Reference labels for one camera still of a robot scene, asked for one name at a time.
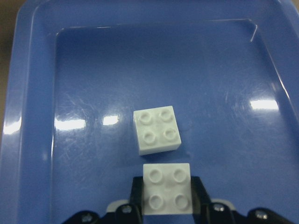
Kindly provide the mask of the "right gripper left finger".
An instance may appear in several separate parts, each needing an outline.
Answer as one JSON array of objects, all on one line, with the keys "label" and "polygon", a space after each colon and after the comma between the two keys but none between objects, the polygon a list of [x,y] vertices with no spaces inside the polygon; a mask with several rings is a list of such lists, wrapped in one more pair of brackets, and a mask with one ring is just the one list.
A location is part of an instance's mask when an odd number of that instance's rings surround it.
[{"label": "right gripper left finger", "polygon": [[64,221],[65,224],[142,224],[143,177],[134,177],[130,198],[114,211],[100,217],[96,212],[83,210]]}]

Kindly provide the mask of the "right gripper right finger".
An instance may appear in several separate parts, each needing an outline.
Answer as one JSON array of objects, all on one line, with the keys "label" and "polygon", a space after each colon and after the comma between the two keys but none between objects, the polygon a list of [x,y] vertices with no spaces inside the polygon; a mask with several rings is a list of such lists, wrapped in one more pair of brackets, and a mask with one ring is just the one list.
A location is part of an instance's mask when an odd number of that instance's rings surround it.
[{"label": "right gripper right finger", "polygon": [[196,224],[291,224],[292,221],[263,207],[242,215],[225,200],[212,200],[198,176],[191,177],[193,219]]}]

